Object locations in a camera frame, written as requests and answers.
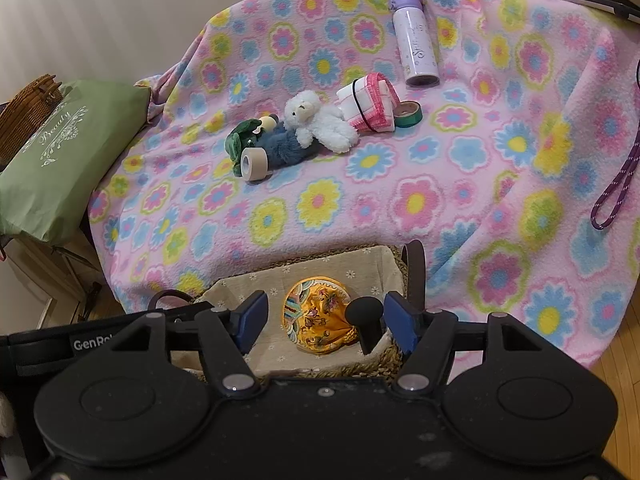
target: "tape roll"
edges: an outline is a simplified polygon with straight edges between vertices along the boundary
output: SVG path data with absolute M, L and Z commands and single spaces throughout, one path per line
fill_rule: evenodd
M 262 180 L 267 176 L 267 152 L 262 148 L 245 148 L 240 155 L 240 171 L 242 178 Z
M 416 101 L 401 101 L 394 108 L 394 124 L 398 128 L 414 126 L 422 120 L 422 108 Z

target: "pink fleece blanket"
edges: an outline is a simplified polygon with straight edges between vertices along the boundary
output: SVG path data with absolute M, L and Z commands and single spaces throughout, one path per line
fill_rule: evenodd
M 557 0 L 424 2 L 436 88 L 402 82 L 387 0 L 245 0 L 145 82 L 157 124 L 90 206 L 128 312 L 162 288 L 197 295 L 286 258 L 418 238 L 428 305 L 463 320 L 509 312 L 584 364 L 600 355 L 639 273 L 640 182 L 605 231 L 589 212 L 638 126 L 640 32 Z M 302 89 L 331 101 L 372 71 L 421 102 L 421 123 L 255 185 L 230 172 L 224 140 L 239 121 L 282 112 Z

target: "brown wicker basket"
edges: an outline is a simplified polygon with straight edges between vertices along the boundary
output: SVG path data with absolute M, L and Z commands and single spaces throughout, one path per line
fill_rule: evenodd
M 32 81 L 0 114 L 0 160 L 8 164 L 62 100 L 62 83 L 45 74 Z

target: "silver bolt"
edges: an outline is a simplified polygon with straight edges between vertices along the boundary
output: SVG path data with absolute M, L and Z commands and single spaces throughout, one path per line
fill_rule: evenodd
M 421 374 L 406 374 L 398 379 L 398 386 L 409 392 L 417 392 L 429 386 L 429 380 Z
M 331 397 L 335 393 L 335 390 L 332 388 L 320 388 L 318 390 L 318 395 L 320 397 Z
M 222 379 L 222 385 L 232 392 L 248 390 L 255 384 L 254 378 L 247 374 L 231 374 Z

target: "white tape roll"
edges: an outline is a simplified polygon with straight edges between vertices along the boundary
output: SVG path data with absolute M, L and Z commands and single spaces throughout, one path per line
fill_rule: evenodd
M 245 148 L 240 156 L 240 171 L 245 180 L 262 180 L 267 176 L 267 152 L 262 148 Z

